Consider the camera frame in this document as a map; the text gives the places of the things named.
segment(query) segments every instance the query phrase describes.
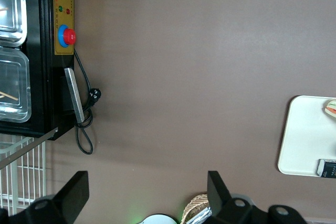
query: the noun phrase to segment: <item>blue button ring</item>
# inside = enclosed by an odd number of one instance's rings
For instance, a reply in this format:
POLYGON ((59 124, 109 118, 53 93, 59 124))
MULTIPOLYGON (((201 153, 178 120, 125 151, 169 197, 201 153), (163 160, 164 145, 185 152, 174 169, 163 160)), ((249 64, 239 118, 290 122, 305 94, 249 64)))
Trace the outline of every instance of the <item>blue button ring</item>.
POLYGON ((68 47, 69 45, 64 42, 64 31, 65 29, 69 28, 67 25, 61 25, 58 29, 58 42, 61 44, 62 47, 68 47))

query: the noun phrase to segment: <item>woven basket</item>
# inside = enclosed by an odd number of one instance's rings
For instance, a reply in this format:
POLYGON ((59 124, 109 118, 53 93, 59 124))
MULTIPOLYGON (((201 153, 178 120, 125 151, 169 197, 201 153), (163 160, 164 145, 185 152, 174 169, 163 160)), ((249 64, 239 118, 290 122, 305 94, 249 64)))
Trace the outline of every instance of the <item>woven basket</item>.
POLYGON ((184 208, 181 224, 186 224, 190 219, 209 206, 207 194, 197 195, 184 208))

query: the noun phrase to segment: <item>brown surface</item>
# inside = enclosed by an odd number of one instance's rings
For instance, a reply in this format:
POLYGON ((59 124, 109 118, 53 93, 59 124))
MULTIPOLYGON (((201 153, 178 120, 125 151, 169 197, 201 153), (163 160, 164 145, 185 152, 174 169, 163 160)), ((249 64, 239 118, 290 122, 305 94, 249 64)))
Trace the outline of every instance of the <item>brown surface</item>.
POLYGON ((209 169, 263 210, 336 219, 335 180, 276 166, 288 102, 335 96, 336 0, 75 4, 76 48, 103 93, 88 130, 95 151, 82 154, 74 131, 49 143, 48 184, 55 192, 89 171, 77 223, 180 218, 209 169))

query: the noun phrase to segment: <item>power cord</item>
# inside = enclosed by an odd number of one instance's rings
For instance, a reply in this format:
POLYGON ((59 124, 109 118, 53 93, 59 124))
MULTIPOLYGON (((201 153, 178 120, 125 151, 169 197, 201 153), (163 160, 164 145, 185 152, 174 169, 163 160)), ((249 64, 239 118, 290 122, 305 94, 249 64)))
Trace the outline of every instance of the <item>power cord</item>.
POLYGON ((76 127, 76 143, 78 145, 78 148, 84 153, 84 154, 87 154, 87 155, 91 155, 93 153, 93 144, 91 142, 91 139, 90 137, 88 136, 88 134, 85 132, 85 129, 87 127, 89 127, 92 122, 93 122, 93 114, 92 114, 92 111, 91 111, 91 107, 94 106, 94 104, 96 102, 98 102, 99 98, 101 97, 101 92, 99 89, 95 89, 95 88, 91 88, 91 85, 90 85, 90 81, 89 81, 89 78, 85 72, 85 69, 82 65, 82 62, 80 61, 79 59, 79 56, 75 51, 75 57, 76 57, 76 60, 78 62, 78 65, 79 65, 79 68, 80 70, 82 71, 83 73, 83 76, 85 78, 85 82, 86 82, 86 85, 87 85, 87 89, 88 89, 88 98, 87 98, 87 102, 86 104, 82 107, 83 108, 83 112, 84 114, 86 115, 86 118, 85 120, 82 122, 82 123, 77 123, 75 122, 75 127, 76 127), (86 151, 84 150, 84 148, 81 146, 80 144, 80 141, 79 141, 79 129, 82 130, 83 132, 83 135, 85 136, 87 142, 89 143, 90 145, 90 150, 89 151, 86 151))

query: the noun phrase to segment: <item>black cable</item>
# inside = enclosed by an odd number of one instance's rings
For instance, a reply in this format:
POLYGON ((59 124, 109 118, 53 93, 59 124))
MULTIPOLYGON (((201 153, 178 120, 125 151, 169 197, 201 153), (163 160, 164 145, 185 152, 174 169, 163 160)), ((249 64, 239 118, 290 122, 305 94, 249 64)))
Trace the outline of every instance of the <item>black cable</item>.
POLYGON ((92 122, 93 122, 93 114, 92 114, 92 111, 91 111, 91 105, 90 105, 90 90, 91 90, 91 85, 90 85, 90 81, 89 81, 89 78, 84 70, 84 67, 82 65, 82 62, 80 61, 79 59, 79 56, 75 50, 75 57, 77 59, 77 62, 78 62, 78 65, 79 65, 79 68, 80 70, 82 71, 83 73, 83 76, 85 78, 85 82, 86 82, 86 85, 87 85, 87 88, 88 88, 88 99, 87 99, 87 102, 85 104, 85 106, 83 106, 83 112, 85 114, 87 114, 87 118, 82 122, 82 123, 75 123, 75 127, 76 127, 76 143, 79 147, 79 149, 84 153, 84 154, 87 154, 87 155, 91 155, 93 153, 93 144, 91 142, 91 139, 90 137, 88 136, 88 134, 85 132, 85 128, 89 127, 92 122), (89 143, 90 145, 90 150, 89 151, 86 151, 83 149, 83 147, 81 146, 80 142, 79 142, 79 129, 82 130, 82 133, 84 134, 87 142, 89 143))

